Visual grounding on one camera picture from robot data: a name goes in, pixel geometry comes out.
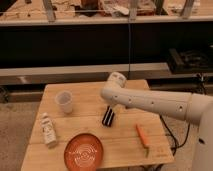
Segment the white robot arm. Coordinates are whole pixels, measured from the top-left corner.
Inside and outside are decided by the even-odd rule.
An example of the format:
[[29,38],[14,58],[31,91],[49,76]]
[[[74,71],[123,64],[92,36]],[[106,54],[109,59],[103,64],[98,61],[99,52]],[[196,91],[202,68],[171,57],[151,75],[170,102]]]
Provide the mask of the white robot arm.
[[213,171],[213,96],[128,89],[125,83],[123,74],[111,73],[101,89],[101,97],[110,106],[121,104],[197,125],[198,140],[191,171]]

